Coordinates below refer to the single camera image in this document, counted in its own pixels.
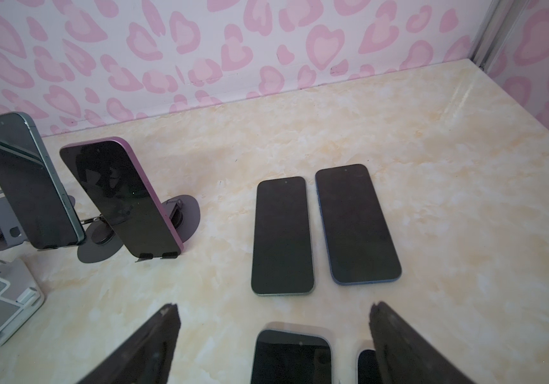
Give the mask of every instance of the cream marble countertop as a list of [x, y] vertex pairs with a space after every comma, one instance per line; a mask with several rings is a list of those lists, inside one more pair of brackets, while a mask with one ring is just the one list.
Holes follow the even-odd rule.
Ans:
[[[310, 326], [333, 349], [335, 383], [355, 383], [368, 314], [386, 301], [478, 383], [549, 382], [549, 132], [470, 61], [45, 138], [79, 217], [97, 210], [58, 155], [121, 136], [159, 198], [195, 196], [202, 221], [176, 260], [125, 248], [81, 264], [76, 248], [21, 257], [47, 296], [0, 348], [0, 382], [74, 383], [164, 303], [182, 327], [171, 383], [247, 383], [270, 322]], [[314, 175], [368, 167], [398, 250], [393, 283], [332, 280]], [[316, 287], [250, 287], [255, 191], [303, 176]]]

